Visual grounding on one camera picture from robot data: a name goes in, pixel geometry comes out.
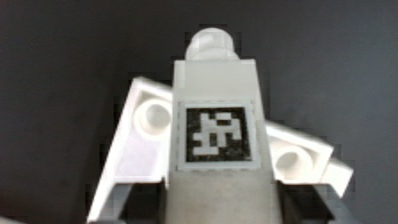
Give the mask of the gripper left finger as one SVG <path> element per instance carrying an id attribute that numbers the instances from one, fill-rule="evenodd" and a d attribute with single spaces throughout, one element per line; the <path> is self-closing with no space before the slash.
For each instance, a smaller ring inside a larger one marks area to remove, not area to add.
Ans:
<path id="1" fill-rule="evenodd" d="M 118 184 L 87 224 L 164 224 L 164 183 Z"/>

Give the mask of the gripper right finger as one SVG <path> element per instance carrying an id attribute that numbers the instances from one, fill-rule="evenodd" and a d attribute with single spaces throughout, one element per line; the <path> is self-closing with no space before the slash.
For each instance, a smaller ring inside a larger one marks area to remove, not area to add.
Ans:
<path id="1" fill-rule="evenodd" d="M 283 224 L 356 224 L 356 217 L 329 184 L 277 182 Z"/>

